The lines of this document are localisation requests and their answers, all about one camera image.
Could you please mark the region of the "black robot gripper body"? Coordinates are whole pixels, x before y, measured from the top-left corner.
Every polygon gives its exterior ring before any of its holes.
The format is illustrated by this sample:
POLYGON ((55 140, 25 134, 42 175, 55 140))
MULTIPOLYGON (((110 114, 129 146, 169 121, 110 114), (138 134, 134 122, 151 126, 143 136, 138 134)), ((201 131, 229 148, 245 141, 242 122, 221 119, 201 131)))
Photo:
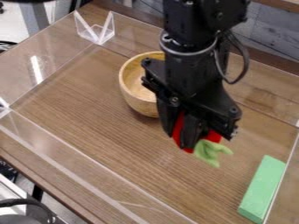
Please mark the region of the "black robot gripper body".
POLYGON ((201 117, 210 130, 226 139, 234 137, 242 117, 225 88, 229 59, 230 52, 222 47, 194 55, 166 52, 165 59, 142 60, 142 83, 154 92, 157 101, 177 96, 182 102, 181 114, 201 117))

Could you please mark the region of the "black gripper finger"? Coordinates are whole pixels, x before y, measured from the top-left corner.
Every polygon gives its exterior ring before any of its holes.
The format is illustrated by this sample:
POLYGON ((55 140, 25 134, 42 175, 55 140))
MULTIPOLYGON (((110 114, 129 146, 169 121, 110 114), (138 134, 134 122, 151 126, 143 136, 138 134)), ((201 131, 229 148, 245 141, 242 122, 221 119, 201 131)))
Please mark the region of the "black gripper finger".
POLYGON ((207 122, 193 114, 182 113, 181 120, 179 146, 182 149, 193 149, 199 140, 207 136, 210 128, 207 122))
POLYGON ((182 102, 177 96, 171 98, 159 98, 157 102, 163 131, 171 137, 174 135, 174 126, 182 110, 182 102))

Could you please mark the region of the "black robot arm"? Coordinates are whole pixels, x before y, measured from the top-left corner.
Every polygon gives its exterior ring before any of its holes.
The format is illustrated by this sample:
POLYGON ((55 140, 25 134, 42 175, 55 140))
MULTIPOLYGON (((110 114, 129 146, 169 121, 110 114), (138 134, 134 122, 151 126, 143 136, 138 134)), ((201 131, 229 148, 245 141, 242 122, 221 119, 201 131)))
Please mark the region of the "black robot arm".
POLYGON ((250 0, 163 0, 163 59, 142 60, 163 130, 182 149, 217 133, 231 139, 242 110, 225 86, 249 71, 249 49, 233 33, 250 0))

